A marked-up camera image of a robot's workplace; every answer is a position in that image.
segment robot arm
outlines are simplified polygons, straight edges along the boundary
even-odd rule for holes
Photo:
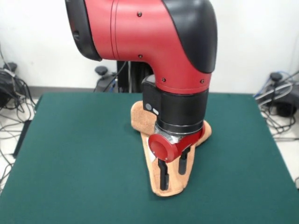
[[[201,137],[217,24],[208,0],[66,0],[85,57],[147,62],[143,107],[157,115],[151,151],[161,171]]]

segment green table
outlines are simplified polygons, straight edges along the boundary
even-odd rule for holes
[[[139,94],[49,93],[3,194],[0,224],[299,223],[299,194],[248,95],[210,94],[211,138],[183,193],[150,189]]]

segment gray cable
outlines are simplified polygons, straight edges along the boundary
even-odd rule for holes
[[[276,100],[276,99],[280,99],[280,98],[282,98],[282,97],[285,97],[285,96],[288,95],[292,90],[293,90],[293,85],[290,86],[290,89],[289,89],[288,91],[286,91],[286,92],[284,92],[283,94],[280,94],[279,96],[275,97],[274,100]],[[272,99],[265,100],[265,101],[259,103],[258,106],[263,106],[263,105],[265,105],[265,104],[267,104],[267,103],[269,103],[269,102],[271,102],[271,101],[272,101]]]

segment black cable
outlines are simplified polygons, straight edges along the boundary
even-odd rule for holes
[[[19,122],[17,119],[10,118],[10,117],[5,116],[5,115],[3,115],[3,114],[0,114],[0,116],[2,116],[2,117],[4,117],[4,118],[7,118],[7,119],[9,119],[9,120],[13,120],[13,121]]]
[[[126,66],[127,63],[128,63],[128,62],[125,62],[125,63],[122,65],[121,69],[118,71],[118,73],[115,75],[115,77],[111,80],[111,82],[106,86],[106,88],[104,89],[103,92],[105,92],[105,91],[109,88],[109,86],[116,80],[116,78],[117,78],[118,75],[121,73],[121,71],[124,69],[124,67]],[[95,92],[95,91],[97,90],[97,87],[98,87],[99,82],[100,82],[100,80],[97,81],[97,85],[96,85],[96,87],[94,88],[93,92]]]
[[[19,137],[19,136],[20,136],[20,134],[18,134],[18,135],[12,135],[12,136],[7,137],[7,138],[0,138],[0,140],[8,140],[8,139],[16,138],[16,137]]]
[[[5,159],[5,161],[11,166],[11,163],[8,161],[8,159],[3,154],[2,150],[1,150],[1,147],[0,147],[0,154],[3,156],[3,158]]]
[[[0,128],[0,131],[5,130],[5,128],[7,128],[7,127],[11,127],[11,126],[19,125],[19,124],[22,124],[22,123],[23,123],[23,122],[17,122],[17,123],[14,123],[14,124],[9,124],[9,125],[2,126],[2,127]]]

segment cable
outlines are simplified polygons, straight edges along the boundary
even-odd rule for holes
[[[293,83],[287,83],[287,84],[284,84],[284,85],[280,85],[280,86],[278,86],[277,88],[275,88],[273,90],[269,90],[269,91],[265,92],[264,94],[262,94],[262,95],[260,95],[258,97],[255,97],[255,99],[258,100],[258,99],[264,98],[264,97],[270,95],[271,93],[273,93],[274,91],[278,91],[278,90],[287,88],[287,87],[292,86],[292,85],[299,85],[299,82],[298,83],[294,83],[294,84]]]
[[[262,86],[262,88],[257,92],[257,94],[254,95],[253,97],[257,97],[257,96],[259,96],[259,95],[262,93],[262,91],[267,87],[267,84],[268,84],[269,81],[270,81],[270,77],[267,79],[267,81],[266,81],[265,84]]]
[[[286,141],[298,141],[299,138],[274,138],[276,142],[286,142]]]
[[[5,61],[5,59],[4,59],[4,56],[3,56],[3,54],[2,54],[1,43],[0,43],[0,55],[1,55],[1,58],[2,58],[2,60],[3,60],[3,62],[4,62],[4,64],[6,64],[7,67],[8,67],[8,69],[11,70],[11,67],[9,66],[8,63],[6,63],[6,61]]]
[[[5,157],[5,155],[3,154],[2,150],[1,150],[1,147],[0,147],[0,154],[3,156],[3,158],[5,159],[5,161],[11,165],[11,163],[8,161],[8,159]]]
[[[13,118],[10,118],[8,116],[5,116],[3,114],[0,114],[0,116],[4,117],[4,118],[7,118],[7,119],[10,119],[10,120],[13,120],[13,121],[16,121],[16,122],[19,122],[17,119],[13,119]]]
[[[287,73],[286,71],[277,71],[277,73],[285,74],[285,75],[287,75],[292,81],[294,81],[293,77],[292,77],[289,73]]]
[[[285,96],[288,95],[292,90],[293,90],[293,85],[290,86],[290,89],[289,89],[288,91],[286,91],[285,93],[283,93],[283,94],[281,94],[281,95],[275,97],[274,100],[276,100],[276,99],[280,99],[280,98],[282,98],[282,97],[285,97]],[[269,102],[271,102],[271,101],[273,101],[273,100],[272,100],[272,99],[265,100],[265,101],[259,103],[258,106],[263,106],[263,105],[265,105],[265,104],[267,104],[267,103],[269,103]]]
[[[284,80],[282,80],[282,82],[289,80],[290,78],[295,77],[296,75],[299,74],[299,71],[296,71],[294,74],[292,74],[291,76],[289,76],[288,78],[285,78]]]
[[[127,63],[128,63],[128,62],[125,62],[125,63],[122,65],[121,69],[117,72],[117,74],[115,75],[115,77],[109,82],[109,84],[106,86],[106,88],[104,89],[103,92],[105,92],[105,91],[109,88],[109,86],[110,86],[110,85],[117,79],[118,75],[121,73],[121,71],[124,69],[124,67],[126,66]],[[97,90],[97,86],[98,86],[99,82],[100,82],[100,80],[97,81],[97,85],[96,85],[96,87],[94,88],[93,92],[95,92],[95,91]]]

